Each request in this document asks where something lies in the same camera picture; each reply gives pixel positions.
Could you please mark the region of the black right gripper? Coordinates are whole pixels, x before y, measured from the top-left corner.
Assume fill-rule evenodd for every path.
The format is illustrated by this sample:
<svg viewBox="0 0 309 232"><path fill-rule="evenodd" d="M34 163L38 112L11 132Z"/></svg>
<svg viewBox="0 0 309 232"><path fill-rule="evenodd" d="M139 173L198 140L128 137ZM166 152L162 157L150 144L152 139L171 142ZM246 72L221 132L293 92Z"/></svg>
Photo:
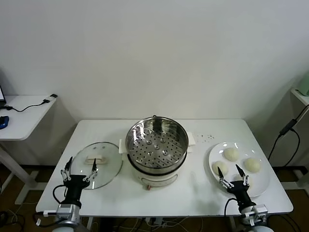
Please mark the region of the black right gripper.
<svg viewBox="0 0 309 232"><path fill-rule="evenodd" d="M239 209L244 209L250 206L254 206L254 202L251 201L247 190L249 189L249 176L236 164L237 171L243 181L232 181L231 183L224 179L224 175L217 167L219 174L219 182L227 189L228 193L233 194L238 202Z"/></svg>

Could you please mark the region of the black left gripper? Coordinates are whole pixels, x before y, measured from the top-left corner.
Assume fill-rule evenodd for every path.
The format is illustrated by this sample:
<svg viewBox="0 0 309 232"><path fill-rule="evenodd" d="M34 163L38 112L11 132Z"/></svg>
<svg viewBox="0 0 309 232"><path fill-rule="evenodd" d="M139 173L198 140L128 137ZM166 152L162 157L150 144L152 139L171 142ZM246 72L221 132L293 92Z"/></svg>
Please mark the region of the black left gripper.
<svg viewBox="0 0 309 232"><path fill-rule="evenodd" d="M93 161L91 173L86 175L71 175L70 167L73 157L70 157L69 161L66 163L65 168L60 170L63 178L63 184L67 188L67 193L63 203L81 203L80 197L82 190L87 187L87 182L92 182L98 175L98 168L96 164L96 159Z"/></svg>

